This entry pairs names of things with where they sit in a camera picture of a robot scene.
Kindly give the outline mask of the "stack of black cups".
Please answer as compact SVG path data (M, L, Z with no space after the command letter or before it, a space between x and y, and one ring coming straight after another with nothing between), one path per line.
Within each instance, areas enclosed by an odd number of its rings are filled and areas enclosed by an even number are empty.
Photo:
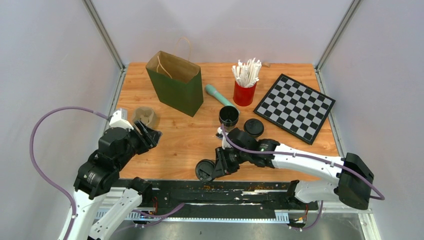
M234 106L224 106L218 114L219 122L226 128L230 129L236 126L240 113Z

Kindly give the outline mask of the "green paper bag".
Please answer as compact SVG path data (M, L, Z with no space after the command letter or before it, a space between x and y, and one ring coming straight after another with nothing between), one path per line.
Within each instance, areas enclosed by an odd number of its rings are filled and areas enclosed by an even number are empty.
M146 64L150 81L161 103L194 117L204 102L201 67L190 61L192 46L188 43L187 58L158 51Z

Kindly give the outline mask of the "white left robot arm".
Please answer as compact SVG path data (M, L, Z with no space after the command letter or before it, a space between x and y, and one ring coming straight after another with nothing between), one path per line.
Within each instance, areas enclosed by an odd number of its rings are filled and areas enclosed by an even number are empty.
M97 222L98 209L106 199L113 184L119 180L120 171L135 156L155 148L162 132L141 121L125 127L112 126L98 140L98 148L77 172L73 184L74 205L71 206L61 240L106 240L138 206L149 206L153 201L153 185L139 177L131 180L120 199Z

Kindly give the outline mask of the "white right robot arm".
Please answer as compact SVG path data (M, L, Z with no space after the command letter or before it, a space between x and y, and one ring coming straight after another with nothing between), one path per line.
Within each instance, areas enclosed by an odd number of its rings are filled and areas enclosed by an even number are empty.
M273 139L234 140L215 150L216 160L207 181L238 171L249 162L260 168L289 169L318 177L317 181L290 182L286 204L298 209L315 201L340 201L348 207L366 210L373 191L374 174L356 154L324 156L289 147Z

